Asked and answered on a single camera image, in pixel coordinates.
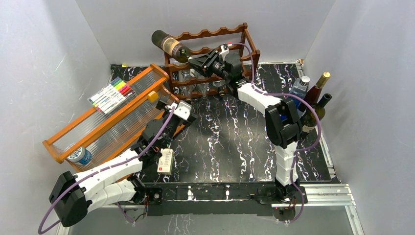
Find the green bottle with white label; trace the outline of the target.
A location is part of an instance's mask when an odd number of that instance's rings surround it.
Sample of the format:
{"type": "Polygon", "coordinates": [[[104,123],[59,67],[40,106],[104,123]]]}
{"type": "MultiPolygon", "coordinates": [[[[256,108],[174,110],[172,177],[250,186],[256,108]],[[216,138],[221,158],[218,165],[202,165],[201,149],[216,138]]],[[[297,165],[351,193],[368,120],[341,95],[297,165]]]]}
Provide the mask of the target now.
{"type": "Polygon", "coordinates": [[[332,95],[326,93],[322,96],[318,103],[311,105],[318,118],[315,118],[310,109],[304,113],[300,121],[302,123],[302,134],[308,135],[317,126],[317,120],[321,120],[325,116],[325,106],[332,99],[332,95]]]}

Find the dark red gold-capped bottle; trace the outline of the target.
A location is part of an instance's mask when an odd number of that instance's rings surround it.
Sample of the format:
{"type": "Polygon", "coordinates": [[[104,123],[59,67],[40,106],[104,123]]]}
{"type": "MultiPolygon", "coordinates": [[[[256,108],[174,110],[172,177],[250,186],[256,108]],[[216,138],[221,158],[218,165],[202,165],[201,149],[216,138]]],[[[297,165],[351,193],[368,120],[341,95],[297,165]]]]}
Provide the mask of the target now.
{"type": "Polygon", "coordinates": [[[330,72],[324,72],[321,77],[318,79],[317,83],[306,93],[304,100],[308,104],[317,103],[318,98],[321,95],[322,89],[327,83],[327,81],[331,78],[330,72]]]}

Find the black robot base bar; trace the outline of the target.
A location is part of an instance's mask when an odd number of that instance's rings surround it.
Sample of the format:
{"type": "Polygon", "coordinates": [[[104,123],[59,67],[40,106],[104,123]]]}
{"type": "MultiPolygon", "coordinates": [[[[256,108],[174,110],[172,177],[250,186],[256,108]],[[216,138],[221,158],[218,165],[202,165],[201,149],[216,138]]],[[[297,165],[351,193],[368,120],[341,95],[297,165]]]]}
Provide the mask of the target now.
{"type": "Polygon", "coordinates": [[[175,214],[256,214],[291,219],[307,203],[305,188],[277,182],[144,183],[128,209],[142,207],[147,216],[175,214]]]}

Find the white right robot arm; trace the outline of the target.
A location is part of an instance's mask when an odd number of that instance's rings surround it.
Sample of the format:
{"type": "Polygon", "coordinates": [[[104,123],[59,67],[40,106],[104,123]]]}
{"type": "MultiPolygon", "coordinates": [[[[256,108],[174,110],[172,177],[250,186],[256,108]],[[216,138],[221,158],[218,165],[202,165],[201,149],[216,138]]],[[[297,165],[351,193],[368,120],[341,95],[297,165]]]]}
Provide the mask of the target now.
{"type": "Polygon", "coordinates": [[[291,184],[297,180],[294,176],[294,157],[301,126],[293,100],[274,97],[251,84],[243,75],[243,65],[238,54],[228,53],[222,56],[213,49],[197,58],[189,57],[188,63],[204,77],[215,74],[222,78],[229,93],[265,116],[266,133],[277,156],[276,180],[281,185],[276,188],[276,198],[282,203],[289,202],[295,196],[291,184]]]}

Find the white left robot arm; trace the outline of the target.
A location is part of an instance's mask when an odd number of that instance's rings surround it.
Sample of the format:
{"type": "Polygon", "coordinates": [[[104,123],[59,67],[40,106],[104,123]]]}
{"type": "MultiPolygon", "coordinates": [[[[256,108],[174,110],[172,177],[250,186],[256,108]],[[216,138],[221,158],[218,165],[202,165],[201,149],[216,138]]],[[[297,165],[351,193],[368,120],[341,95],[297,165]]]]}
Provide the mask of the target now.
{"type": "Polygon", "coordinates": [[[62,173],[49,196],[52,211],[58,216],[57,223],[71,227],[88,213],[100,207],[122,201],[135,204],[161,202],[162,190],[145,187],[136,173],[157,164],[157,173],[172,172],[174,151],[168,146],[180,125],[189,126],[197,118],[187,102],[168,104],[158,101],[163,118],[147,123],[138,141],[112,160],[90,170],[72,174],[62,173]]]}

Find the green bottle with tan label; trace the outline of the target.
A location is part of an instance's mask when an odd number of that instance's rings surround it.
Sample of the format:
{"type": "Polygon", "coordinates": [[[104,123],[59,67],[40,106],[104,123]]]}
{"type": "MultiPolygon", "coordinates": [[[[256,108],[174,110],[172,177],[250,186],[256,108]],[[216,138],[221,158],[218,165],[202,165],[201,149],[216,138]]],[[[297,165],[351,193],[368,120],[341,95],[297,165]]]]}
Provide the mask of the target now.
{"type": "Polygon", "coordinates": [[[191,56],[190,49],[171,35],[162,30],[156,30],[151,36],[152,43],[170,55],[179,63],[187,63],[191,56]]]}

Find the clear bottle without cap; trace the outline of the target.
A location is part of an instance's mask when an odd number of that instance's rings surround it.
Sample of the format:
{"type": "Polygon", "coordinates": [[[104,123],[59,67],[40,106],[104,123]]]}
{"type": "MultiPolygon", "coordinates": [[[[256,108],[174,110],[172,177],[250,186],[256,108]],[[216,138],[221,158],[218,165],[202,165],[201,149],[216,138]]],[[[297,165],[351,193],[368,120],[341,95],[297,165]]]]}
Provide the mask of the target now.
{"type": "Polygon", "coordinates": [[[208,92],[210,90],[209,83],[205,82],[206,79],[207,78],[204,77],[204,76],[197,76],[196,77],[196,80],[200,82],[196,85],[196,87],[199,90],[199,92],[202,94],[202,98],[207,98],[208,92]]]}

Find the blue square bottle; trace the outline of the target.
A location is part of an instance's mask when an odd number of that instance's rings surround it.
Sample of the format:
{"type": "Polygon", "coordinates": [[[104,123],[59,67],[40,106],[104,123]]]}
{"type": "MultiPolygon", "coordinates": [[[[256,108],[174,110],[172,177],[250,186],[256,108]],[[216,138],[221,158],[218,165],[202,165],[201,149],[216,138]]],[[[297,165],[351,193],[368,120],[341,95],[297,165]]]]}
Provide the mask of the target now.
{"type": "Polygon", "coordinates": [[[294,82],[289,91],[289,94],[304,99],[308,90],[309,82],[310,78],[308,76],[302,76],[294,82]]]}

